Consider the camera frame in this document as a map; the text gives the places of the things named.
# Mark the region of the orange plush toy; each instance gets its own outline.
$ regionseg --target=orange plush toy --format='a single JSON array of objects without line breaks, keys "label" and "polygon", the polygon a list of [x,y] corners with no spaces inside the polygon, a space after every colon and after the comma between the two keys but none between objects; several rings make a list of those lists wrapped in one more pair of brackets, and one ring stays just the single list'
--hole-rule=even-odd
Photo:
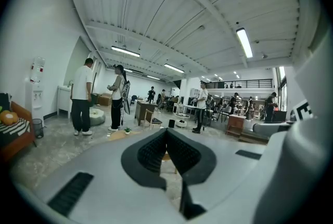
[{"label": "orange plush toy", "polygon": [[0,122],[6,126],[10,126],[19,120],[15,112],[10,112],[8,110],[2,111],[0,114]]}]

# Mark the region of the black metal railing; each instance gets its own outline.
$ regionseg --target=black metal railing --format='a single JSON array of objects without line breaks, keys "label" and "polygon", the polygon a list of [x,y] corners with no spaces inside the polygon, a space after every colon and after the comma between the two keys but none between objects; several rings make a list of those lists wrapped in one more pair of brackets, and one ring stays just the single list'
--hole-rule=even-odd
[{"label": "black metal railing", "polygon": [[207,89],[272,88],[273,79],[234,80],[207,83]]}]

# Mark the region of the ceiling light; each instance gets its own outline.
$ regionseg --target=ceiling light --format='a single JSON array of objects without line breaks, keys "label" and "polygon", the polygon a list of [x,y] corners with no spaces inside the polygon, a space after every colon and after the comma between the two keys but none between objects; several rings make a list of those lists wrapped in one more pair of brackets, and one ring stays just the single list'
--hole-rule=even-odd
[{"label": "ceiling light", "polygon": [[160,80],[159,78],[155,78],[155,77],[152,77],[152,76],[147,76],[147,77],[152,78],[154,80]]},{"label": "ceiling light", "polygon": [[118,52],[125,53],[125,54],[129,54],[129,55],[133,55],[133,56],[136,56],[136,57],[140,57],[140,54],[137,54],[135,52],[131,52],[131,51],[125,50],[123,48],[118,48],[118,47],[112,46],[111,49],[115,50],[115,51],[118,51]]},{"label": "ceiling light", "polygon": [[246,35],[246,31],[244,28],[241,28],[239,30],[236,30],[236,33],[239,37],[239,40],[243,46],[244,52],[246,54],[247,58],[253,57],[252,50],[251,50],[251,45],[248,39],[248,36]]},{"label": "ceiling light", "polygon": [[180,72],[180,73],[184,73],[183,70],[181,70],[181,69],[179,69],[179,68],[175,68],[175,67],[170,66],[170,65],[168,65],[168,64],[164,64],[164,66],[167,67],[167,68],[171,68],[171,69],[173,69],[173,70],[176,70],[176,71],[178,71],[178,72]]}]

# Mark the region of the striped blanket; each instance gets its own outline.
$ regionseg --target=striped blanket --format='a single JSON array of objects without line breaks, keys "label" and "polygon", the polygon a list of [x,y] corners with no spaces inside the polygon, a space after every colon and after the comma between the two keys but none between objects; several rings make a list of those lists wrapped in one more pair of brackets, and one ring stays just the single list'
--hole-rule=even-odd
[{"label": "striped blanket", "polygon": [[30,122],[23,118],[10,126],[0,123],[1,145],[7,145],[27,131],[30,132]]}]

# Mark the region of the tile floor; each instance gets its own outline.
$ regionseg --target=tile floor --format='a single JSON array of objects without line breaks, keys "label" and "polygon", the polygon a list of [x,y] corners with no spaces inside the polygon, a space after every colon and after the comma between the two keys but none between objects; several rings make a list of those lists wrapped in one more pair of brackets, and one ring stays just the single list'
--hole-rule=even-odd
[{"label": "tile floor", "polygon": [[[110,107],[100,106],[98,108],[105,112],[106,121],[99,126],[92,127],[93,135],[91,136],[83,136],[82,134],[74,136],[72,122],[67,119],[67,114],[60,114],[45,120],[44,137],[36,139],[37,147],[31,145],[23,149],[12,160],[10,175],[13,180],[33,190],[43,179],[72,158],[95,144],[107,142],[110,139],[107,135],[110,133],[108,127],[111,125]],[[134,110],[132,105],[132,114],[124,114],[123,129],[126,127],[135,131],[143,129],[143,125],[139,127],[134,119]],[[170,119],[176,119],[171,112],[167,113],[165,109],[161,113],[155,112],[154,117],[160,119],[164,127],[168,126]],[[226,123],[227,121],[221,123],[221,119],[218,122],[214,121],[211,127],[205,128],[202,135],[215,136],[222,140],[235,140],[232,136],[224,134]],[[176,127],[176,129],[180,133],[186,134],[191,133],[194,127],[196,124],[191,117],[187,128]],[[170,160],[162,162],[161,176],[167,181],[166,195],[178,208],[181,199],[182,178],[179,173],[174,174],[174,165]]]}]

